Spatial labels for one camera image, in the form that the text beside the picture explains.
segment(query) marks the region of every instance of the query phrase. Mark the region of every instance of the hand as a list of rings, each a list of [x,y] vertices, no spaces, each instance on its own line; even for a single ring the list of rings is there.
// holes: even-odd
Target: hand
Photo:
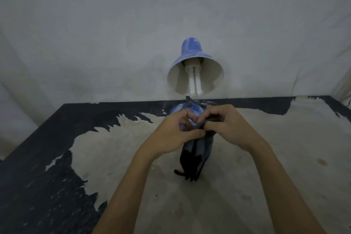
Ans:
[[[205,136],[206,131],[196,129],[190,123],[197,122],[198,118],[190,110],[183,109],[166,117],[151,136],[142,145],[156,159],[160,155],[173,152],[185,142]],[[187,130],[181,130],[179,125],[184,125]]]
[[[210,115],[219,115],[223,122],[207,121],[204,130],[214,130],[223,139],[249,151],[263,138],[243,118],[233,105],[216,105],[208,107],[199,117],[198,123]]]

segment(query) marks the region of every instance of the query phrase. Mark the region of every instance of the right hand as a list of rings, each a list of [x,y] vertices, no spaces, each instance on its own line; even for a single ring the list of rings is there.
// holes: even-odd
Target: right hand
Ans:
[[[223,122],[207,121],[204,130],[214,130],[227,142],[236,144],[245,151],[249,151],[254,145],[263,140],[231,104],[208,107],[199,116],[197,123],[201,123],[210,115],[219,115]]]

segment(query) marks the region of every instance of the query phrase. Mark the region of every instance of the worn table surface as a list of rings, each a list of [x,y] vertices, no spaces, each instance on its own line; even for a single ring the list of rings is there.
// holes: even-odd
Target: worn table surface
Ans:
[[[319,97],[335,112],[351,120],[351,111],[328,96]],[[233,104],[284,115],[294,97],[216,99],[207,104]],[[90,233],[105,209],[94,207],[98,193],[86,194],[72,169],[77,136],[95,127],[120,125],[118,115],[150,121],[141,112],[165,116],[182,101],[65,104],[0,165],[0,233]]]

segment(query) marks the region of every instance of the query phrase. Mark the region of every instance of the finger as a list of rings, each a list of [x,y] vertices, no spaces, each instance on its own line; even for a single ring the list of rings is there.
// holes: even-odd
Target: finger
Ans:
[[[191,119],[193,122],[198,121],[198,117],[195,116],[193,114],[193,112],[191,112],[189,109],[183,109],[181,111],[175,112],[174,114],[176,114],[179,119],[181,119],[183,117],[187,117],[187,118]]]
[[[199,116],[199,120],[197,121],[197,124],[204,121],[211,114],[220,115],[221,119],[224,120],[224,117],[227,114],[226,105],[212,105],[212,106],[206,108],[206,110]]]
[[[190,123],[190,121],[186,117],[181,118],[179,120],[179,124],[185,126],[187,128],[187,130],[194,129],[194,126]]]
[[[223,122],[213,122],[207,121],[204,125],[204,130],[214,130],[217,133],[220,133],[223,129]]]
[[[193,139],[200,139],[205,135],[206,135],[206,131],[200,130],[200,129],[182,132],[183,142],[187,142]]]

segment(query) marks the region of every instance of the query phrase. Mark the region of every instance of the forearm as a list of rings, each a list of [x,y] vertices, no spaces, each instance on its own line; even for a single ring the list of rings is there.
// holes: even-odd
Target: forearm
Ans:
[[[145,147],[143,144],[135,154],[93,234],[133,233],[147,175],[154,160]]]
[[[325,233],[264,139],[250,150],[276,234]]]

